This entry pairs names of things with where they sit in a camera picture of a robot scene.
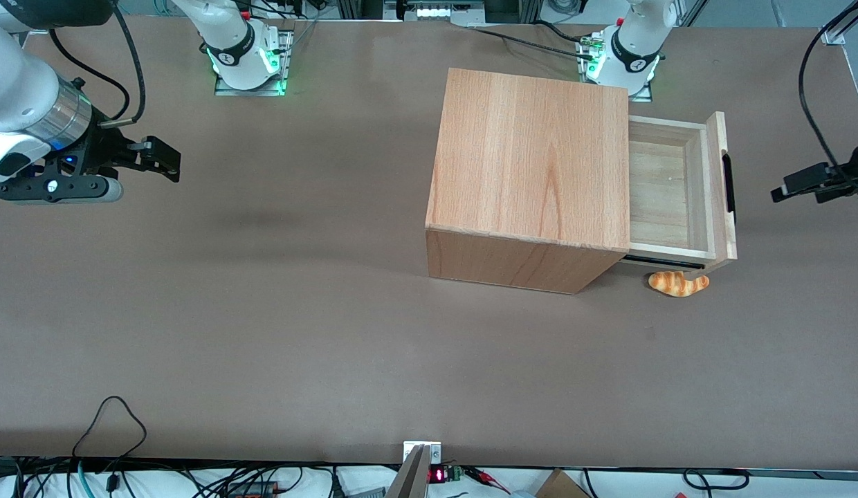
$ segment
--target metal frame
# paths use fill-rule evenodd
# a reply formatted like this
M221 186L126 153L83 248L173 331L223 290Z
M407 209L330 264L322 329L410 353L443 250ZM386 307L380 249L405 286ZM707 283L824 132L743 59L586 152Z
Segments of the metal frame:
M425 498L430 463L432 463L432 446L414 445L407 459L401 464L401 469L389 486L385 498Z
M853 9L857 3L858 0L853 0L853 2L844 10ZM822 34L822 42L827 45L844 45L844 35L846 35L853 26L856 26L857 23L858 9L853 10L853 12L844 16L844 19L841 19L841 22L832 26L830 30L825 31Z

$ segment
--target black connector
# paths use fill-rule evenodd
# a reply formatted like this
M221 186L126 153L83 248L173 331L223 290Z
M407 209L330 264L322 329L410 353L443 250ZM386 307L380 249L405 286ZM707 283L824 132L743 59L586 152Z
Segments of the black connector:
M118 489L118 475L112 474L106 479L106 492L113 492Z
M340 477L337 476L337 472L331 473L331 498L346 498L346 492L340 485Z

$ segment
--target wood grain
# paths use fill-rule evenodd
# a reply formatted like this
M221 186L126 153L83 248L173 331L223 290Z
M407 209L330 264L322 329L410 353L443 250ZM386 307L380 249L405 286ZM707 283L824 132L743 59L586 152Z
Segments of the wood grain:
M451 69L426 223L629 246L624 89Z
M429 276L553 293L577 293L623 257L523 239L426 230Z
M451 69L429 275L575 293L628 248L624 89Z
M705 265L689 278L736 259L726 151L723 113L705 123L629 117L631 255Z
M699 277L736 260L736 215L727 212L727 187L721 161L721 156L727 153L724 113L714 113L706 120L705 127L708 135L710 239L714 245L714 260L706 268L686 274L688 278Z

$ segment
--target metal mounting plate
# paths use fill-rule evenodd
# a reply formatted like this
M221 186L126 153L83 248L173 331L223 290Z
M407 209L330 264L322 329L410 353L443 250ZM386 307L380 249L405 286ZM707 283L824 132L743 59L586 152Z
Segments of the metal mounting plate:
M438 465L441 463L441 443L439 441L404 441L404 453L401 457L401 461L405 461L408 459L410 451L416 445L429 445L430 450L432 450L432 460L430 463L432 465Z

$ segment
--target open drawer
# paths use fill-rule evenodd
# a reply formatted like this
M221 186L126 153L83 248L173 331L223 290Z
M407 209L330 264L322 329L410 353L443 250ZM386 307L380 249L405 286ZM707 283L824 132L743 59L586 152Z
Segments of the open drawer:
M736 259L724 114L629 117L631 244L623 261L701 275Z

